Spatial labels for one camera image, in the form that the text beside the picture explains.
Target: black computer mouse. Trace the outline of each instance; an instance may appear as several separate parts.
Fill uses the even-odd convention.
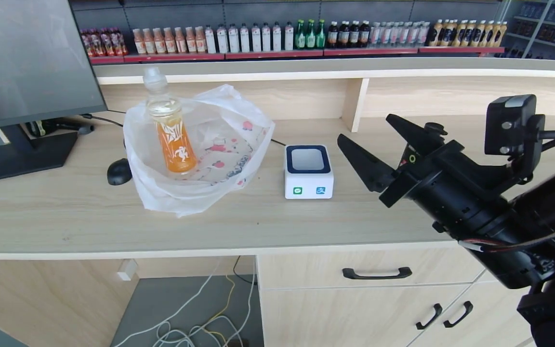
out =
[[[123,158],[111,164],[106,171],[106,180],[112,186],[122,185],[132,180],[132,170],[128,160]]]

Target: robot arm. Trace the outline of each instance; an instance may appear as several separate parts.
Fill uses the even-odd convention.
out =
[[[337,145],[387,207],[413,200],[436,231],[467,248],[507,288],[530,286],[517,310],[539,347],[555,347],[555,176],[511,201],[502,197],[530,182],[542,152],[555,147],[555,132],[546,132],[545,116],[535,114],[536,101],[520,95],[489,104],[485,154],[509,156],[507,165],[478,165],[460,143],[445,143],[441,125],[422,128],[393,114],[388,123],[408,143],[397,169],[343,134]]]

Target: yellow cable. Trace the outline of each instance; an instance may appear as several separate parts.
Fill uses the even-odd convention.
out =
[[[235,289],[235,282],[232,279],[230,279],[228,275],[226,275],[225,277],[229,282],[231,282],[233,284],[233,286],[231,286],[231,291],[228,294],[228,300],[226,301],[226,306],[220,312],[216,313],[215,316],[211,317],[211,319],[209,319],[208,321],[212,321],[213,319],[215,319],[219,315],[223,314],[226,311],[226,309],[228,308],[228,305],[231,304],[231,296],[233,295],[233,291]],[[206,330],[206,329],[203,329],[203,330],[205,330],[209,334],[218,334],[222,338],[222,340],[224,341],[224,344],[226,344],[226,339],[224,338],[224,335],[222,335],[218,332],[212,332],[212,331]]]

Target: white plastic bag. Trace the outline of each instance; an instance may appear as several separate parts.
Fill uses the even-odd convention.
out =
[[[145,103],[126,112],[126,152],[146,209],[177,217],[208,209],[253,178],[271,142],[275,123],[233,86],[181,99],[183,119],[198,165],[185,175],[167,170],[156,126]]]

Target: drawer handle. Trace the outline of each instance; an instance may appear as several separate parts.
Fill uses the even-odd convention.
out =
[[[438,317],[440,317],[440,315],[442,314],[442,306],[440,304],[434,304],[434,311],[436,313],[434,313],[434,316],[432,317],[432,319],[430,319],[430,321],[428,321],[426,325],[421,324],[421,322],[416,324],[417,330],[423,330],[429,327],[431,323],[434,323],[434,321],[438,319]]]
[[[445,328],[453,328],[454,326],[458,325],[464,318],[466,318],[466,316],[470,314],[470,312],[472,312],[472,309],[474,308],[470,301],[466,301],[464,303],[464,307],[466,309],[466,312],[460,317],[460,319],[456,320],[455,323],[451,323],[451,321],[448,320],[443,322]]]
[[[342,268],[342,274],[347,279],[351,280],[395,280],[395,279],[405,279],[412,275],[412,271],[409,267],[401,267],[397,269],[399,274],[393,276],[359,276],[352,268],[346,267]]]

